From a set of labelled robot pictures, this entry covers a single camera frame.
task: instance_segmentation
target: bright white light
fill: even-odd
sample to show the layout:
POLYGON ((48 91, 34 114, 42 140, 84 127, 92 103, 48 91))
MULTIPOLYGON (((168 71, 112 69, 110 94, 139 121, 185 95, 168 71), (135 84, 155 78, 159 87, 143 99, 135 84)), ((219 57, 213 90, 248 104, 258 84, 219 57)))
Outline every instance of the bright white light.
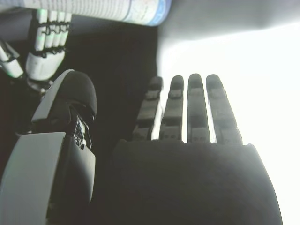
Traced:
POLYGON ((162 106, 173 76, 182 75, 187 87, 192 73, 203 82, 219 75, 244 144, 256 146, 272 180, 284 224, 300 224, 300 23, 199 41, 163 39, 157 64, 162 106))

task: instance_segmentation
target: gray finger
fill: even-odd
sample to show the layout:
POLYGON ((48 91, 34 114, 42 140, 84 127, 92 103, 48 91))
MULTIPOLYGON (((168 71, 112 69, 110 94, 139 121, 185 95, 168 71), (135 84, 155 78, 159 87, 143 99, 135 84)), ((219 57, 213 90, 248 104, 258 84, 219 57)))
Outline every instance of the gray finger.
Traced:
POLYGON ((162 87, 163 80, 161 77, 156 76, 151 79, 136 119, 135 129, 132 135, 134 141, 151 140, 151 133, 162 87))
POLYGON ((242 144, 242 138, 220 78, 217 75, 209 75, 206 78, 206 89, 217 143, 242 144))
POLYGON ((181 140, 183 89, 184 82, 182 76, 173 77, 165 107, 165 114, 161 122, 160 140, 181 140))
POLYGON ((210 141, 204 89, 202 79, 199 74, 192 74, 188 79, 187 141, 210 141))

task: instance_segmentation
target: cylindrical container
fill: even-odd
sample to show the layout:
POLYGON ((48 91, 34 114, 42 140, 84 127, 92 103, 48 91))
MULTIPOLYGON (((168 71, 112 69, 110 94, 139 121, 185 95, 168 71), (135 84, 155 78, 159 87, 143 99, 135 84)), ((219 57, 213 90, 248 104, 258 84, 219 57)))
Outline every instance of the cylindrical container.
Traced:
POLYGON ((0 4, 42 8, 141 25, 159 25, 172 0, 0 0, 0 4))

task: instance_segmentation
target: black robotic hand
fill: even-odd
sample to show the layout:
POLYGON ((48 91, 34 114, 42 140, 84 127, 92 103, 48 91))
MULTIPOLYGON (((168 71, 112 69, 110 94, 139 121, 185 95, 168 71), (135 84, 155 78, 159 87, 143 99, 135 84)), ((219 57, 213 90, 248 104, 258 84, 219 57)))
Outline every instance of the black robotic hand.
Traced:
POLYGON ((206 79, 217 143, 210 143, 203 83, 188 81, 187 143, 181 141, 183 89, 172 79, 159 140, 151 141, 162 79, 153 78, 133 141, 119 141, 105 166, 103 224, 281 225, 272 183, 253 145, 243 146, 217 75, 206 79))

